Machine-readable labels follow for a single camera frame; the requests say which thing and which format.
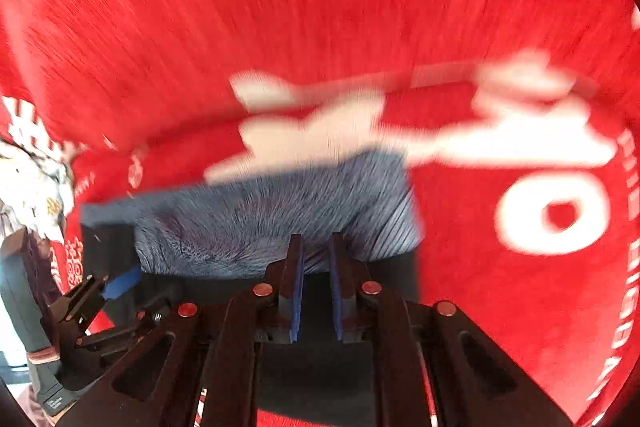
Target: blue cloth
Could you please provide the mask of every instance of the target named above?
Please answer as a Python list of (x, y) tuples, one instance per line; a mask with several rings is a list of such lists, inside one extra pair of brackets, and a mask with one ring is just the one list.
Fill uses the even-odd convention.
[(86, 204), (81, 221), (135, 225), (143, 272), (240, 279), (284, 258), (291, 233), (305, 238), (305, 273), (328, 270), (332, 232), (362, 261), (400, 255), (422, 238), (416, 217), (402, 158), (369, 151), (335, 166)]

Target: white graphic print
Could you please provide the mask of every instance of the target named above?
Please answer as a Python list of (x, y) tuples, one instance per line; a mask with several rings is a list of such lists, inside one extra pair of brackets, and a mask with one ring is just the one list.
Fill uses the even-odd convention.
[(28, 153), (68, 162), (85, 149), (82, 144), (63, 142), (61, 145), (52, 141), (33, 104), (8, 96), (2, 97), (2, 103), (11, 117), (8, 128), (11, 138)]
[(631, 27), (635, 30), (640, 29), (640, 10), (638, 6), (634, 6), (634, 11), (631, 14)]
[[(552, 203), (573, 203), (577, 219), (559, 230), (546, 216)], [(564, 254), (595, 243), (609, 225), (609, 198), (588, 172), (536, 172), (505, 192), (495, 211), (495, 230), (511, 250), (533, 255)]]
[(73, 241), (69, 239), (65, 243), (66, 252), (66, 281), (69, 288), (78, 286), (82, 282), (82, 258), (84, 257), (84, 245), (77, 237)]
[[(620, 149), (622, 150), (625, 159), (622, 162), (623, 168), (628, 176), (626, 179), (626, 187), (629, 189), (628, 193), (628, 206), (629, 206), (629, 220), (633, 221), (637, 218), (638, 212), (636, 211), (638, 203), (638, 172), (636, 171), (636, 157), (634, 155), (636, 144), (634, 138), (628, 129), (625, 129), (618, 139), (616, 140)], [(638, 281), (640, 280), (640, 239), (636, 238), (629, 243), (628, 257), (626, 263), (627, 275), (626, 278), (626, 293), (622, 301), (620, 308), (620, 325), (616, 328), (611, 342), (611, 349), (616, 353), (620, 349), (626, 346), (629, 338), (631, 337), (631, 331), (634, 327), (634, 312), (638, 307), (638, 296), (640, 293), (640, 286)], [(609, 374), (613, 368), (618, 365), (621, 358), (619, 356), (610, 357), (605, 361), (602, 374), (598, 378), (596, 383), (596, 389), (591, 393), (588, 400), (594, 400), (600, 396), (600, 393), (609, 383)]]
[(244, 108), (249, 112), (259, 112), (318, 105), (345, 94), (380, 92), (376, 86), (383, 86), (385, 78), (384, 73), (379, 73), (295, 86), (261, 71), (243, 71), (233, 75), (229, 82)]
[[(590, 106), (568, 94), (574, 81), (547, 69), (547, 61), (545, 55), (526, 52), (478, 68), (472, 108), (484, 119), (436, 131), (380, 125), (385, 95), (370, 89), (339, 96), (303, 123), (274, 116), (250, 118), (239, 126), (248, 153), (210, 166), (204, 177), (213, 184), (311, 164), (335, 164), (370, 148), (399, 153), (408, 167), (428, 162), (463, 168), (593, 168), (607, 164), (616, 153), (616, 141), (589, 126)], [(243, 84), (241, 98), (253, 108), (305, 99), (301, 87), (287, 89), (284, 81), (270, 76), (254, 78), (257, 86)], [(557, 102), (530, 103), (528, 96)], [(559, 202), (577, 205), (577, 220), (565, 230), (556, 230), (546, 219), (546, 207)], [(498, 238), (515, 251), (571, 253), (593, 244), (605, 232), (609, 198), (594, 176), (534, 174), (516, 182), (503, 196), (495, 224)]]
[(139, 188), (142, 183), (142, 176), (145, 172), (145, 169), (142, 166), (142, 160), (145, 158), (148, 153), (149, 147), (146, 144), (137, 147), (131, 153), (131, 165), (129, 166), (129, 185), (132, 188)]
[(56, 251), (53, 247), (49, 247), (49, 259), (51, 260), (51, 276), (53, 280), (56, 282), (56, 286), (58, 289), (64, 293), (65, 290), (62, 287), (62, 279), (60, 277), (60, 268), (58, 267), (58, 258), (56, 257)]

